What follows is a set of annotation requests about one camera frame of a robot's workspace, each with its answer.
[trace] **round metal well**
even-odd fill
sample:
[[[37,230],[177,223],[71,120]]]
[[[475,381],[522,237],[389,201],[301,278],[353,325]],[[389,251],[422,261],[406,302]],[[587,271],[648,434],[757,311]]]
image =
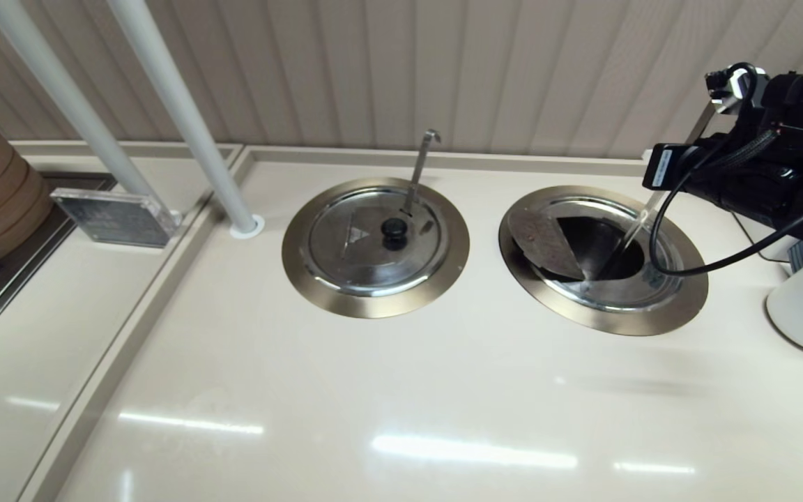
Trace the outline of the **round metal well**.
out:
[[[500,251],[517,282],[554,312],[597,330],[622,335],[667,333],[694,318],[708,295],[708,277],[671,277],[649,263],[649,235],[638,232],[621,263],[602,280],[578,280],[536,266],[526,258],[510,231],[511,215],[527,211],[560,223],[566,254],[577,260],[588,279],[631,226],[641,203],[591,187],[552,187],[535,191],[513,204],[500,223]],[[659,233],[659,258],[669,268],[702,266],[702,257],[669,220]]]
[[[469,254],[466,223],[423,185],[402,212],[407,190],[398,178],[349,181],[296,213],[282,257],[304,298],[335,314],[379,318],[420,308],[452,286]]]

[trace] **countertop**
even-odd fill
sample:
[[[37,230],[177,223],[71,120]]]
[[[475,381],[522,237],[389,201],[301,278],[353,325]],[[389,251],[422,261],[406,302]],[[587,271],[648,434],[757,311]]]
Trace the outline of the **countertop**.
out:
[[[187,147],[125,145],[165,203],[190,215],[179,231],[184,234],[210,192]],[[39,171],[105,171],[79,142],[14,146]],[[221,151],[233,162],[240,147]],[[3,311],[0,500],[18,498],[102,353],[174,248],[175,242],[165,249],[98,244],[74,231]]]
[[[645,199],[640,178],[589,175],[615,172],[611,161],[586,174],[561,161],[557,174],[520,172],[533,161],[515,157],[482,157],[494,167],[477,171],[427,163],[424,184],[471,233],[462,276],[410,314],[339,317],[288,282],[284,230],[332,185],[411,169],[292,159],[256,162],[243,194],[264,233],[213,232],[61,501],[803,500],[803,351],[763,306],[778,264],[712,273],[705,307],[672,333],[601,333],[517,284],[498,225],[538,188]],[[748,245],[698,198],[679,197],[669,218],[706,261]]]

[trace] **white pole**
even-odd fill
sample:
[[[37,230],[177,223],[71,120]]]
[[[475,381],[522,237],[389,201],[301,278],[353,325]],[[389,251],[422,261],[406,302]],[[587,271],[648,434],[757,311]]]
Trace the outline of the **white pole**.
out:
[[[20,0],[0,0],[0,29],[45,92],[73,124],[79,136],[89,143],[118,183],[130,193],[153,197],[168,210],[71,79],[39,28],[29,19]]]
[[[191,152],[204,168],[216,197],[233,223],[231,235],[251,238],[262,231],[264,221],[252,214],[232,180],[225,161],[213,141],[213,135],[191,98],[191,92],[178,72],[175,60],[160,35],[157,24],[144,0],[108,0],[120,26],[141,61],[153,88],[166,105],[172,121],[181,132]]]

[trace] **pole base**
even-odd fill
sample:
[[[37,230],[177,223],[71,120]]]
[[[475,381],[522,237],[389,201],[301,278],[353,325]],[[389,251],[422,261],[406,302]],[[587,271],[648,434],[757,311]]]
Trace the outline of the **pole base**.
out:
[[[254,214],[252,216],[252,220],[256,222],[256,226],[249,232],[241,231],[241,229],[232,225],[229,231],[231,237],[243,240],[246,238],[254,238],[259,235],[259,233],[262,232],[262,229],[265,229],[265,219],[259,216],[259,214]]]

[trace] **black knob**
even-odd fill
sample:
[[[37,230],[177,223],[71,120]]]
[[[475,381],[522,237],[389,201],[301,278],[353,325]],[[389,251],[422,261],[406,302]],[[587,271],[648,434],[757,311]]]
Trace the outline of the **black knob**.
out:
[[[390,218],[380,225],[383,232],[383,247],[389,251],[399,251],[408,245],[408,223],[401,218]]]

